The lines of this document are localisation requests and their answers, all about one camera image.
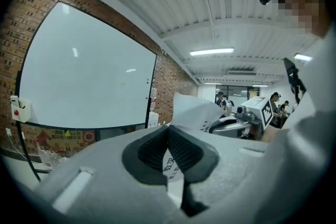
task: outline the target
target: window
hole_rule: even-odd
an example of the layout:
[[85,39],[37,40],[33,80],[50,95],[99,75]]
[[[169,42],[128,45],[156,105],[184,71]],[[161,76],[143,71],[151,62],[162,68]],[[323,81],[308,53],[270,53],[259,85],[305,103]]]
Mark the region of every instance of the window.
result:
[[223,92],[224,97],[227,100],[231,100],[234,103],[232,112],[237,111],[237,107],[247,100],[259,96],[259,88],[246,87],[246,86],[225,86],[216,85],[215,102],[218,100],[218,93]]

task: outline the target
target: white corrugated ceiling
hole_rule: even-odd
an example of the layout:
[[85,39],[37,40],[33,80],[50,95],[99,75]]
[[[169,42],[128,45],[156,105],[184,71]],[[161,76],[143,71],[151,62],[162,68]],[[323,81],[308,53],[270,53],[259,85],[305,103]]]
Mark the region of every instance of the white corrugated ceiling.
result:
[[[205,81],[276,82],[286,74],[282,59],[313,56],[316,38],[279,15],[276,3],[259,0],[118,0],[166,42],[187,69]],[[190,51],[234,47],[229,55],[191,56]],[[294,61],[300,68],[303,62]],[[253,76],[228,75],[230,70]]]

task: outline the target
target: white shirt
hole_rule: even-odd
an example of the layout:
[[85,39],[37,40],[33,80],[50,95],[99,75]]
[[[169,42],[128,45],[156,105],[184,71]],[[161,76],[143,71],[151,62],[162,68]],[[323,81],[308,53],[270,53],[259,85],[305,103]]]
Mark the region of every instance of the white shirt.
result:
[[306,87],[306,93],[291,116],[283,125],[290,129],[316,111],[330,112],[336,109],[336,27],[332,25],[314,58],[300,71],[299,78]]
[[230,100],[226,100],[226,117],[229,117],[232,113],[232,104]]

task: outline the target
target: wall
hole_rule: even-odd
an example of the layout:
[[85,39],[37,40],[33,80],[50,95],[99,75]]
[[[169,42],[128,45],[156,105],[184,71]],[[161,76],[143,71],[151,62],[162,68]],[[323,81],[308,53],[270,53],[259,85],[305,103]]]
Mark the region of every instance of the wall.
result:
[[199,87],[198,90],[198,97],[202,97],[202,99],[209,100],[211,102],[215,102],[215,95],[216,95],[216,85],[214,84],[204,84],[203,86]]
[[260,96],[262,97],[270,98],[274,92],[278,92],[281,95],[281,98],[276,104],[283,104],[287,100],[289,101],[289,106],[286,107],[286,111],[292,112],[292,108],[295,104],[295,96],[290,89],[287,76],[267,88],[260,88]]
[[[58,0],[12,0],[0,25],[0,144],[10,147],[5,128],[10,128],[13,142],[19,147],[15,122],[10,112],[9,97],[14,94],[15,79],[20,70],[27,47],[38,25]],[[61,0],[89,14],[95,15],[115,28],[125,32],[140,44],[157,54],[154,71],[157,88],[155,112],[159,122],[169,122],[173,112],[175,92],[197,95],[197,85],[181,67],[137,26],[99,0]],[[26,145],[31,153],[36,151],[34,127],[25,127]]]

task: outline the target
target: floor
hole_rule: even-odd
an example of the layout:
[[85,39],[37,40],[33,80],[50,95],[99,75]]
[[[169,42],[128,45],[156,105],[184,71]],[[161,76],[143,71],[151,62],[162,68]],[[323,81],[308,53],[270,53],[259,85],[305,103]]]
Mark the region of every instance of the floor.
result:
[[[29,164],[26,161],[19,161],[7,156],[1,155],[9,173],[17,181],[21,182],[30,189],[34,189],[38,186],[38,180],[35,177],[33,171],[30,169]],[[33,163],[36,169],[45,169],[43,164]],[[48,174],[38,174],[41,180],[43,180]]]

